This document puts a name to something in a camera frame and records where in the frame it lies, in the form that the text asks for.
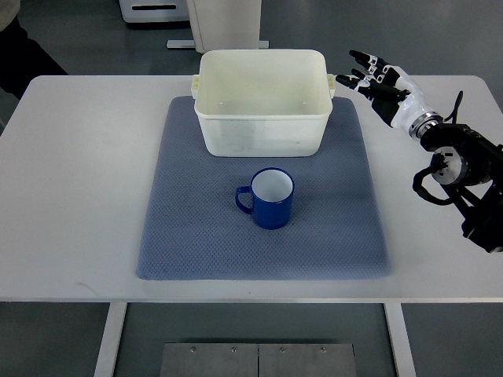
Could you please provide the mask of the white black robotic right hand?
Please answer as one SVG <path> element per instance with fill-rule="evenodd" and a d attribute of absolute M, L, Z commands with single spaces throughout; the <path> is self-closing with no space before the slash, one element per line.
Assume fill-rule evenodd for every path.
<path fill-rule="evenodd" d="M 336 81 L 366 98 L 386 125 L 402 129 L 418 141 L 426 130 L 442 122 L 421 88 L 399 66 L 356 50 L 349 54 L 362 70 L 354 68 L 350 75 L 337 75 Z"/>

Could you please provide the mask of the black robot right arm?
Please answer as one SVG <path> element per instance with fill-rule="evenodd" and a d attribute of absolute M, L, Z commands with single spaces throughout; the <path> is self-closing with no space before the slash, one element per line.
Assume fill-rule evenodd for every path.
<path fill-rule="evenodd" d="M 502 251 L 502 146 L 457 122 L 463 93 L 443 119 L 423 115 L 409 129 L 412 139 L 432 153 L 416 173 L 413 191 L 437 206 L 453 204 L 464 217 L 463 237 L 488 253 Z"/>

